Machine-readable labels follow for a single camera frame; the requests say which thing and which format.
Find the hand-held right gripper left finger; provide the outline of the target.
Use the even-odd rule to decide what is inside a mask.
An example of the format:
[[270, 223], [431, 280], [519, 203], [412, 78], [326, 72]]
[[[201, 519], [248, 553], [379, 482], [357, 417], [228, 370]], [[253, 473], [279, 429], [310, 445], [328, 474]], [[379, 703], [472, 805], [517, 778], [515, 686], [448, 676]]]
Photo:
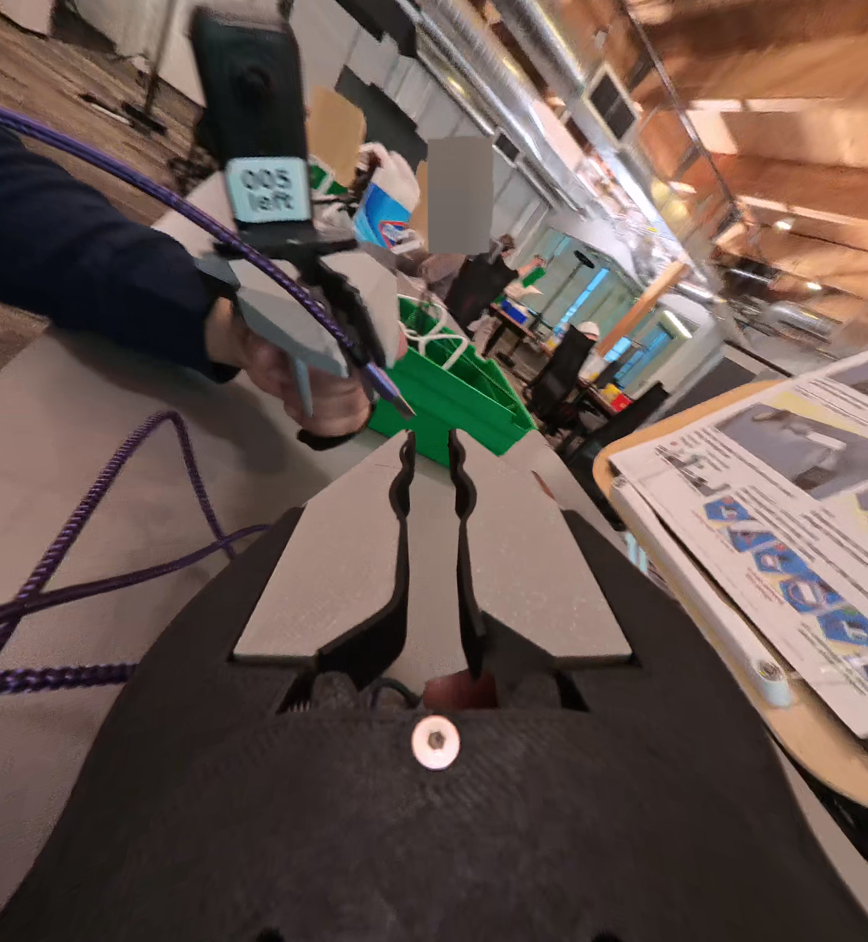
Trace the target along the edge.
[[399, 432], [311, 498], [244, 631], [236, 661], [386, 668], [407, 633], [415, 435]]

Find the silver duct with vent grilles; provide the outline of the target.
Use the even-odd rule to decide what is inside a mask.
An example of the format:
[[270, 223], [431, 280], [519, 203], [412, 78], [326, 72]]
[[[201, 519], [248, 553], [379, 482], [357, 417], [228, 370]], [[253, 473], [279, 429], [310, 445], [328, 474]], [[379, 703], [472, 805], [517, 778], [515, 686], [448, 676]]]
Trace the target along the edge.
[[572, 215], [681, 253], [693, 223], [642, 151], [644, 53], [623, 2], [399, 2]]

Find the disinfecting wipes tub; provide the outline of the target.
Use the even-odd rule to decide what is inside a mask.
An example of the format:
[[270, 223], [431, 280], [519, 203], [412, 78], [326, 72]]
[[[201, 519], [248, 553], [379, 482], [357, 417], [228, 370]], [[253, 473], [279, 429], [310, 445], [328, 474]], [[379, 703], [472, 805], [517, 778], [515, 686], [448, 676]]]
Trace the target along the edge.
[[353, 218], [357, 242], [393, 250], [405, 238], [409, 220], [420, 202], [420, 186], [404, 157], [383, 144], [359, 149], [367, 171], [364, 192]]

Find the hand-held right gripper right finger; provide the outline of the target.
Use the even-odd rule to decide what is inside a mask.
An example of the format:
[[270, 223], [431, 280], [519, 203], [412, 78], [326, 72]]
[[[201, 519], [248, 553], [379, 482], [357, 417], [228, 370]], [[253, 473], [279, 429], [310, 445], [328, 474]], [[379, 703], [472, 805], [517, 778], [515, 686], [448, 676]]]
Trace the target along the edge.
[[537, 472], [449, 433], [459, 521], [460, 639], [470, 673], [528, 676], [629, 661], [572, 522]]

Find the person's left forearm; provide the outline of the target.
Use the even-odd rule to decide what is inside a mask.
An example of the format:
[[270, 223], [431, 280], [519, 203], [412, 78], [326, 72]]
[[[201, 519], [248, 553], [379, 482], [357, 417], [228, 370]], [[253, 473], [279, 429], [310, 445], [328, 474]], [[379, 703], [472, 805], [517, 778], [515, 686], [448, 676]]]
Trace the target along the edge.
[[227, 383], [238, 369], [205, 345], [214, 301], [179, 242], [0, 127], [0, 303]]

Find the wooden support post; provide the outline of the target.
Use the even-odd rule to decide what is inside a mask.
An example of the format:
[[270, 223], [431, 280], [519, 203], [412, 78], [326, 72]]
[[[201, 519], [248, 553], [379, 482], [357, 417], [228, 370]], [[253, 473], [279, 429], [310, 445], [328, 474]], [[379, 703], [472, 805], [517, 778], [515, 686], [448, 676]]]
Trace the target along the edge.
[[597, 357], [604, 358], [624, 336], [629, 336], [640, 324], [643, 318], [652, 312], [656, 303], [670, 289], [686, 277], [692, 271], [692, 266], [685, 259], [677, 259], [668, 264], [661, 273], [648, 285], [632, 304], [626, 314], [611, 328], [611, 330], [602, 336], [594, 347], [594, 354]]

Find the black office chair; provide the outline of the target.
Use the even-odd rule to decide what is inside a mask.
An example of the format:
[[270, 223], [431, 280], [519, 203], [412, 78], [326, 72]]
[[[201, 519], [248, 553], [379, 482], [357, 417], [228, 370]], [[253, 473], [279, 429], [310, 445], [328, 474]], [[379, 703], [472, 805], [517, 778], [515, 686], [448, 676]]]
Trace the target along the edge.
[[544, 434], [561, 427], [566, 400], [572, 393], [597, 335], [569, 325], [546, 366], [525, 387], [525, 405]]

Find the printed instruction sheet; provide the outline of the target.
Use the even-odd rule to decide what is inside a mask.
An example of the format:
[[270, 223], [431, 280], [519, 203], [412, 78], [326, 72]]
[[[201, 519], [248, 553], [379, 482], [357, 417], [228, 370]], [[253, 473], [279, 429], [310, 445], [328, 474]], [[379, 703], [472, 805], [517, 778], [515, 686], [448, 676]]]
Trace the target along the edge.
[[628, 497], [868, 739], [868, 351], [609, 463]]

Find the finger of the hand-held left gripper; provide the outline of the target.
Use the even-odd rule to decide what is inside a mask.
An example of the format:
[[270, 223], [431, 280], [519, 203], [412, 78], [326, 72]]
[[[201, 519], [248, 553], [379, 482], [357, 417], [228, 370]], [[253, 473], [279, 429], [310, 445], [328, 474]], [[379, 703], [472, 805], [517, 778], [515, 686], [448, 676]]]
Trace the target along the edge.
[[357, 295], [334, 313], [343, 315], [346, 328], [359, 341], [372, 362], [388, 370], [402, 355], [399, 291], [390, 253], [334, 253], [330, 269], [342, 276]]
[[241, 288], [236, 305], [252, 332], [285, 352], [299, 374], [316, 370], [349, 377], [349, 364], [336, 338], [282, 289], [270, 293]]

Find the cardboard box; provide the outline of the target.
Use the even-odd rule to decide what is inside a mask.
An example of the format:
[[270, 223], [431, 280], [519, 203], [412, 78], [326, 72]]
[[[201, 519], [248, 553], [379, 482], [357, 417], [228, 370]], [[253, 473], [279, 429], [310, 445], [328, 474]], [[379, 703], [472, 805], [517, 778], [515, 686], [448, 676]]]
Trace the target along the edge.
[[306, 124], [310, 161], [349, 187], [356, 176], [359, 149], [366, 140], [362, 111], [332, 88], [310, 89]]

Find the green plastic bin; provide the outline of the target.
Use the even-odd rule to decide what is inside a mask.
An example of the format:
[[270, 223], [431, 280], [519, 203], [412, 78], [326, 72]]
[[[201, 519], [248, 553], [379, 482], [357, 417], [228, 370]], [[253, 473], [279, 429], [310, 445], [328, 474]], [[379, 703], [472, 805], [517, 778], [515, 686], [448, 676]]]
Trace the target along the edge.
[[482, 358], [473, 341], [454, 329], [440, 303], [404, 295], [398, 300], [408, 347], [389, 376], [414, 410], [414, 418], [404, 418], [381, 401], [369, 421], [370, 430], [387, 438], [409, 430], [418, 454], [446, 466], [450, 430], [464, 430], [502, 456], [536, 429], [498, 364]]

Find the person's left hand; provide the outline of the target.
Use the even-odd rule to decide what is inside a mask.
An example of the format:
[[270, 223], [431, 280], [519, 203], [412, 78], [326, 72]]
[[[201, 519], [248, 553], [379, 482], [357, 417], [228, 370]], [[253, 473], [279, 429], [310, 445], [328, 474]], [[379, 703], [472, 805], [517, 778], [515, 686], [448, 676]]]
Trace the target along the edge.
[[209, 360], [245, 373], [260, 391], [278, 399], [299, 428], [321, 438], [360, 432], [372, 411], [357, 378], [339, 378], [310, 370], [311, 406], [297, 389], [288, 355], [255, 335], [229, 300], [217, 299], [206, 317], [205, 350]]

